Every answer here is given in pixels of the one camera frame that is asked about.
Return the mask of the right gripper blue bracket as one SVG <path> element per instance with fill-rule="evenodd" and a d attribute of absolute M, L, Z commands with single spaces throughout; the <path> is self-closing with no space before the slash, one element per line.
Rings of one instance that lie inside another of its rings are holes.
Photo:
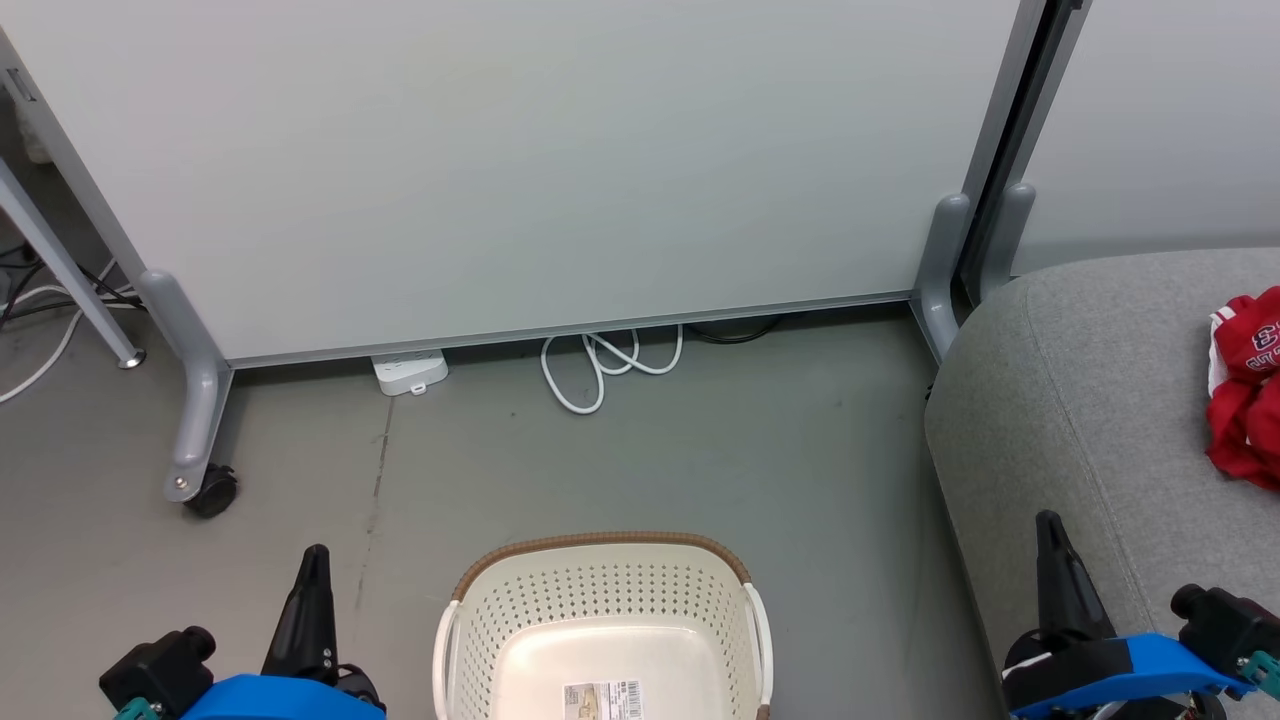
<path fill-rule="evenodd" d="M 1085 564 L 1055 511 L 1037 512 L 1036 546 L 1039 642 L 1065 648 L 1004 670 L 1011 716 L 1051 720 L 1166 696 L 1256 692 L 1254 684 L 1211 667 L 1169 635 L 1115 637 Z"/>

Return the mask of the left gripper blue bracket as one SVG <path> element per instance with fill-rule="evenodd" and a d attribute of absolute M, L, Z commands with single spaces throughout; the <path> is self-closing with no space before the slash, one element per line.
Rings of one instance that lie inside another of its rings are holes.
<path fill-rule="evenodd" d="M 180 720 L 388 720 L 369 675 L 337 661 L 330 552 L 306 548 L 262 675 L 216 682 Z"/>

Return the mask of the red garment with white stripes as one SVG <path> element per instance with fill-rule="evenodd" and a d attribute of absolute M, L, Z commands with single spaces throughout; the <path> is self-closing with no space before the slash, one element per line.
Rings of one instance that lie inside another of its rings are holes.
<path fill-rule="evenodd" d="M 1226 380 L 1206 416 L 1210 461 L 1233 479 L 1280 493 L 1280 380 Z"/>

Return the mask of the grey fabric sofa seat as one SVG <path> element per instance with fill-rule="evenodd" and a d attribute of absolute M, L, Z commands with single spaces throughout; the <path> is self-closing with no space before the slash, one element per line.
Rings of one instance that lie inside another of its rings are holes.
<path fill-rule="evenodd" d="M 1060 515 L 1120 635 L 1174 635 L 1183 585 L 1280 616 L 1280 493 L 1206 457 L 1210 318 L 1280 284 L 1280 249 L 1102 258 L 996 290 L 963 323 L 925 439 L 995 676 L 1038 626 L 1036 515 Z"/>

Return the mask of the cream perforated laundry basket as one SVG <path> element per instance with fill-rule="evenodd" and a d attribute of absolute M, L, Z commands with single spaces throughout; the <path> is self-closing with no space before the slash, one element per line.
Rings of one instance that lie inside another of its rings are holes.
<path fill-rule="evenodd" d="M 461 577 L 431 657 L 436 720 L 563 720 L 563 688 L 639 680 L 644 720 L 771 720 L 771 623 L 745 564 L 703 536 L 507 544 Z"/>

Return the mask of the black caster wheel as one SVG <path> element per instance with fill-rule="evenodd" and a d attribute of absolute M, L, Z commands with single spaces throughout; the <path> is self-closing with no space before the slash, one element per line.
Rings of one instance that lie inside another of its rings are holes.
<path fill-rule="evenodd" d="M 239 480 L 233 468 L 210 462 L 200 491 L 183 502 L 186 510 L 200 519 L 212 519 L 225 512 L 239 493 Z"/>

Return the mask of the grey partition leg with caster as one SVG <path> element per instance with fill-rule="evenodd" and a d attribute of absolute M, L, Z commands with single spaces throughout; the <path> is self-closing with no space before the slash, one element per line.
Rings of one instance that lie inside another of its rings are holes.
<path fill-rule="evenodd" d="M 186 400 L 164 483 L 165 500 L 186 503 L 204 488 L 234 372 L 173 274 L 147 269 L 134 287 L 186 378 Z"/>

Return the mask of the white power strip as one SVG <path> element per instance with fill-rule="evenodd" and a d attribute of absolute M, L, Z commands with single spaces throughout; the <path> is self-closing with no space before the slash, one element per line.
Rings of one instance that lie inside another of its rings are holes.
<path fill-rule="evenodd" d="M 374 375 L 388 397 L 420 396 L 430 386 L 443 382 L 449 366 L 439 350 L 419 350 L 371 356 Z"/>

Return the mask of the white barcode sticker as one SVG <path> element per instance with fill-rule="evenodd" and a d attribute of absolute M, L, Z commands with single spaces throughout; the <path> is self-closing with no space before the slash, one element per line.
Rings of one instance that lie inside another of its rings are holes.
<path fill-rule="evenodd" d="M 588 682 L 563 688 L 563 720 L 644 720 L 639 680 Z"/>

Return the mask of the grey slanted table leg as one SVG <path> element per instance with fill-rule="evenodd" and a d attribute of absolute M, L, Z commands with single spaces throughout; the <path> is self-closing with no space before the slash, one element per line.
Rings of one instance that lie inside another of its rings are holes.
<path fill-rule="evenodd" d="M 146 352 L 124 333 L 106 304 L 99 297 L 90 275 L 72 259 L 31 196 L 20 186 L 9 165 L 0 158 L 0 209 L 35 250 L 44 265 L 55 275 L 76 302 L 83 318 L 97 331 L 124 369 L 138 366 Z"/>

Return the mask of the white partition panel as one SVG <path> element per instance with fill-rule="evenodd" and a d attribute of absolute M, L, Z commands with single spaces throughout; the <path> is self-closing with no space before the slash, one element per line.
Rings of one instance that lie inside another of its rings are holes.
<path fill-rule="evenodd" d="M 1018 274 L 1280 247 L 1280 0 L 1093 0 L 1023 178 Z"/>

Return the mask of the large white partition board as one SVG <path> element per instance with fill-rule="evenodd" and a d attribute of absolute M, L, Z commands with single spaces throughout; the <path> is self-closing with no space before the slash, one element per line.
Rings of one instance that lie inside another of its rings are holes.
<path fill-rule="evenodd" d="M 1020 0 L 0 0 L 232 361 L 914 286 Z"/>

